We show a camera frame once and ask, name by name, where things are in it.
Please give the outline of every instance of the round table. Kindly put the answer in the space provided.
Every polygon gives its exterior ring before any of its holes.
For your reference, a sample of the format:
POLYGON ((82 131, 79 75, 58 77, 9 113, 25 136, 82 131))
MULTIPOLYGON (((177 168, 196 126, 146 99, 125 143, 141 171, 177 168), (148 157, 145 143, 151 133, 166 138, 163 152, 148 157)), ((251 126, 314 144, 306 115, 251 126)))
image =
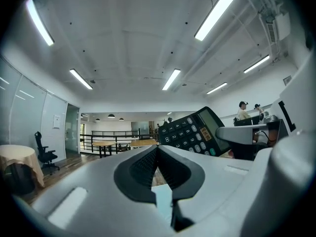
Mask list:
POLYGON ((103 147, 104 150, 104 157, 106 156, 105 154, 105 147, 109 147, 109 153, 112 155, 112 145, 115 145, 115 141, 93 141, 92 145, 99 147, 99 153, 100 153, 100 158, 102 158, 102 153, 101 153, 101 147, 103 147))
POLYGON ((0 168, 4 171, 13 163, 30 167, 38 183, 44 187, 44 175, 33 148, 20 145, 0 146, 0 168))

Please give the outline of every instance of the trash bin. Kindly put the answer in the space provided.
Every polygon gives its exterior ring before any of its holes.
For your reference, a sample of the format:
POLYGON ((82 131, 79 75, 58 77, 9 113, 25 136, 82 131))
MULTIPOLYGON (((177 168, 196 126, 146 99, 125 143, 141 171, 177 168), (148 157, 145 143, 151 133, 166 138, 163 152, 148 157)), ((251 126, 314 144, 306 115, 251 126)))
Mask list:
POLYGON ((13 163, 4 170, 4 181, 15 195, 31 193, 35 184, 32 178, 32 170, 24 164, 13 163))

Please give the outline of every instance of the chair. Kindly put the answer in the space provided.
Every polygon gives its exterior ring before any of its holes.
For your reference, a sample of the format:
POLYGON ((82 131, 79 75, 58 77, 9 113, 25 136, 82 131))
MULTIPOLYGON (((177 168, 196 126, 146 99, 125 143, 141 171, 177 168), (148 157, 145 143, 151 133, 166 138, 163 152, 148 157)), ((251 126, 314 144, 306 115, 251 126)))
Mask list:
POLYGON ((36 143, 38 145, 38 150, 39 150, 39 156, 38 156, 39 161, 44 163, 44 165, 42 166, 42 169, 49 168, 50 175, 52 175, 51 168, 57 168, 58 170, 60 170, 58 166, 55 166, 55 164, 51 162, 52 160, 58 157, 57 155, 53 154, 53 152, 55 152, 56 150, 51 150, 51 151, 46 152, 46 148, 48 148, 48 146, 43 147, 41 145, 41 133, 37 132, 34 135, 35 135, 36 143))

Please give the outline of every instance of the ceiling light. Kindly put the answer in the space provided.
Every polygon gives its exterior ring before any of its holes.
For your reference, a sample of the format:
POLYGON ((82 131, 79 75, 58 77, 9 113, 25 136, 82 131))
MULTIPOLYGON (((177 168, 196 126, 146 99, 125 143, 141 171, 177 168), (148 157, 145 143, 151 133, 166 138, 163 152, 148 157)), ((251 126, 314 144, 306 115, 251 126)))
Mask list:
POLYGON ((260 64, 264 63, 265 61, 267 61, 270 58, 269 55, 267 55, 266 57, 262 58, 260 61, 258 61, 257 63, 255 63, 254 65, 252 65, 250 68, 246 69, 244 71, 244 73, 248 73, 250 70, 253 70, 254 68, 258 67, 260 64))
POLYGON ((225 85, 227 85, 227 83, 226 83, 226 82, 225 82, 225 83, 223 83, 222 85, 218 86, 217 88, 215 88, 215 89, 213 89, 213 90, 211 90, 211 91, 207 92, 207 94, 211 94, 211 93, 212 93, 212 92, 214 92, 215 90, 218 90, 218 89, 220 89, 221 87, 224 87, 225 85))
POLYGON ((19 98, 21 98, 21 99, 23 99, 23 100, 25 100, 25 98, 23 98, 23 97, 20 97, 20 96, 18 96, 18 95, 15 95, 16 97, 19 97, 19 98))
POLYGON ((45 29, 45 26, 43 25, 42 21, 40 20, 39 14, 35 8, 33 0, 27 0, 26 7, 29 11, 29 14, 30 14, 35 26, 37 27, 39 33, 42 35, 42 37, 46 41, 47 45, 53 45, 54 41, 51 38, 51 36, 49 35, 49 33, 47 32, 47 30, 45 29))
POLYGON ((6 80, 4 80, 4 79, 1 78, 1 77, 0 77, 0 80, 4 81, 4 82, 7 83, 7 84, 10 84, 10 83, 8 83, 6 80))
POLYGON ((84 86, 86 86, 88 89, 93 89, 83 78, 81 75, 78 74, 78 72, 74 69, 70 69, 69 70, 71 74, 73 74, 73 76, 75 78, 77 78, 84 86))
POLYGON ((233 0, 218 0, 215 6, 211 9, 210 13, 198 29, 195 34, 195 38, 202 41, 206 35, 211 31, 213 26, 219 20, 219 18, 223 15, 228 6, 232 3, 233 0))
POLYGON ((169 80, 167 81, 167 83, 165 84, 165 86, 163 87, 162 90, 168 90, 169 86, 172 84, 172 82, 176 79, 176 77, 178 76, 178 74, 180 74, 181 70, 179 69, 175 69, 172 73, 172 75, 170 76, 169 80))
POLYGON ((27 95, 27 96, 29 96, 29 97, 34 98, 34 96, 31 96, 30 94, 28 94, 28 93, 26 93, 26 92, 24 92, 24 91, 22 91, 22 90, 20 90, 20 92, 22 92, 23 94, 25 94, 25 95, 27 95))

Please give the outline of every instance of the calculator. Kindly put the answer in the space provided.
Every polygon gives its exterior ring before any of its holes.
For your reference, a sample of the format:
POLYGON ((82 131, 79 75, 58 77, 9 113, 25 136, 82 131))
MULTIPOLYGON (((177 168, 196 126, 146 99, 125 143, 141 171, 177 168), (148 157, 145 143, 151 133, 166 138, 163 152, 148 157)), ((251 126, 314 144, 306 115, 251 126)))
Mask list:
POLYGON ((220 156, 231 147, 228 142, 215 136, 216 129, 224 126, 209 108, 164 124, 158 129, 160 143, 192 153, 220 156))

